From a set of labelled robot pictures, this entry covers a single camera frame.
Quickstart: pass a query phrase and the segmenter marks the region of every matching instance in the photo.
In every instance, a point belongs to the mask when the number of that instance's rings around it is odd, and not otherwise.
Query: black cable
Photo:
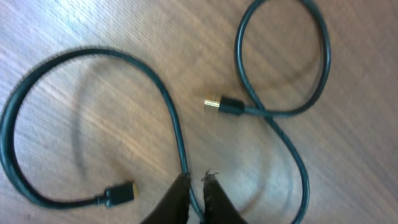
[[[68,208],[78,208],[85,207],[89,205],[99,205],[101,203],[105,203],[108,205],[109,201],[112,201],[109,198],[109,194],[106,191],[103,195],[98,195],[88,199],[75,200],[75,201],[58,201],[53,200],[41,195],[36,189],[31,186],[31,184],[27,181],[25,176],[23,175],[21,168],[18,165],[15,149],[14,149],[14,128],[17,120],[17,115],[19,109],[24,101],[24,98],[27,96],[29,90],[34,86],[34,84],[42,77],[44,74],[49,72],[51,69],[60,65],[61,63],[66,62],[67,60],[82,57],[86,55],[106,55],[111,57],[116,57],[126,61],[127,63],[137,67],[139,70],[144,72],[158,87],[160,90],[167,108],[170,112],[170,117],[174,127],[175,139],[177,142],[178,154],[180,156],[180,165],[182,172],[184,174],[189,173],[188,163],[187,163],[187,155],[185,153],[185,147],[183,143],[183,137],[181,133],[180,122],[178,120],[177,111],[174,107],[173,101],[166,90],[166,87],[158,77],[158,75],[148,67],[144,62],[130,56],[128,54],[118,52],[111,49],[81,49],[75,50],[72,52],[65,53],[63,55],[59,55],[53,59],[48,60],[43,63],[35,70],[30,72],[28,76],[23,79],[23,81],[17,86],[17,88],[12,93],[8,102],[4,107],[4,111],[1,118],[0,123],[0,160],[2,167],[11,181],[13,186],[28,200],[32,203],[54,209],[68,209]],[[201,220],[204,220],[203,213],[201,212],[198,202],[193,194],[193,191],[190,191],[190,199],[193,205],[193,208],[200,216]]]
[[[279,125],[272,118],[273,116],[294,116],[296,114],[302,113],[309,109],[311,106],[315,104],[315,102],[319,99],[323,88],[325,87],[326,81],[328,79],[328,74],[330,70],[331,64],[331,52],[330,52],[330,40],[328,31],[326,28],[325,21],[322,18],[320,11],[312,0],[302,0],[304,6],[308,9],[312,17],[317,23],[317,27],[320,33],[321,38],[321,48],[322,48],[322,72],[320,75],[320,80],[317,85],[317,88],[313,92],[313,95],[310,99],[304,103],[302,106],[289,111],[272,111],[267,110],[264,105],[261,103],[261,100],[257,96],[254,88],[249,82],[248,76],[244,70],[243,60],[242,60],[242,44],[243,44],[243,36],[246,26],[253,15],[254,11],[266,0],[257,0],[254,1],[246,10],[243,15],[242,21],[238,28],[238,33],[236,34],[235,40],[235,63],[238,69],[239,77],[241,78],[242,84],[245,87],[248,95],[251,97],[252,101],[256,104],[256,108],[245,107],[244,112],[247,114],[254,114],[263,116],[267,123],[271,126],[271,128],[276,132],[276,134],[281,138],[281,140],[286,145],[287,149],[290,151],[294,161],[297,164],[298,170],[300,172],[301,180],[302,180],[302,202],[300,204],[300,208],[291,223],[300,223],[307,211],[308,202],[310,199],[310,183],[308,179],[307,170],[304,166],[303,160],[301,159],[299,153],[296,148],[292,144],[292,141],[289,137],[283,132],[283,130],[279,127]]]

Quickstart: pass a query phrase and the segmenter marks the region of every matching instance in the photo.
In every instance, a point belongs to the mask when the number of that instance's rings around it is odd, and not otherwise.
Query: brown wood grain surface
[[[233,43],[251,0],[0,1],[0,107],[46,58],[83,45],[123,49],[163,79],[182,123],[193,188],[219,172],[248,223],[288,223],[298,209],[298,170],[261,118],[213,114],[203,97],[241,88]],[[332,47],[319,102],[277,122],[310,177],[303,223],[398,223],[398,1],[316,0]],[[318,35],[305,8],[273,0],[256,11],[244,63],[269,108],[308,98]],[[139,223],[180,173],[172,124],[150,80],[119,60],[74,60],[46,75],[20,111],[15,144],[23,172],[43,194],[88,197],[135,179],[139,198],[120,207],[58,211],[19,195],[0,171],[0,223]],[[190,212],[189,223],[198,223]]]

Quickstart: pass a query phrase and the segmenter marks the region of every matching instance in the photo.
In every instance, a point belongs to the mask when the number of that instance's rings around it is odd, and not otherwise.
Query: tabletop
[[[398,222],[398,1],[316,0],[331,38],[328,83],[314,107],[277,119],[308,169],[302,223]],[[248,223],[289,223],[299,172],[261,119],[203,109],[208,93],[253,105],[234,65],[234,38],[250,0],[0,1],[0,107],[43,60],[83,46],[121,49],[164,81],[182,125],[192,187],[218,172]],[[243,43],[250,81],[268,108],[305,101],[317,81],[317,27],[299,1],[253,15]],[[139,70],[105,57],[72,60],[41,79],[14,139],[23,173],[44,195],[74,199],[133,179],[120,207],[49,210],[19,195],[0,171],[0,223],[139,223],[181,172],[162,95]],[[190,211],[189,223],[198,223]]]

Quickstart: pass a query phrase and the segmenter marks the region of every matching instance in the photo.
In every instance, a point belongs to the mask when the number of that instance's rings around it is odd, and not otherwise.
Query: connector
[[[110,187],[104,191],[105,206],[111,208],[122,203],[130,202],[138,196],[136,183],[131,181]]]
[[[241,115],[245,105],[241,100],[235,100],[226,96],[211,96],[205,99],[205,106],[217,109],[219,112]]]

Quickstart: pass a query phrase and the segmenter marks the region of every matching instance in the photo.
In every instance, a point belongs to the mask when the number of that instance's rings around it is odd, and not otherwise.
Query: wooden surface
[[[320,101],[278,123],[310,176],[303,223],[398,223],[398,2],[316,0],[332,66]],[[0,1],[0,107],[42,60],[82,45],[123,49],[159,73],[174,99],[203,205],[209,168],[249,223],[288,223],[300,203],[297,168],[260,118],[203,110],[208,92],[251,103],[233,62],[250,0]],[[317,31],[298,1],[270,1],[248,25],[244,63],[270,108],[307,99],[319,64]],[[22,170],[45,195],[92,196],[126,179],[140,196],[113,209],[57,211],[19,195],[0,172],[0,223],[139,223],[180,173],[169,114],[155,86],[118,60],[85,58],[49,73],[16,127]],[[198,223],[191,212],[189,223]]]

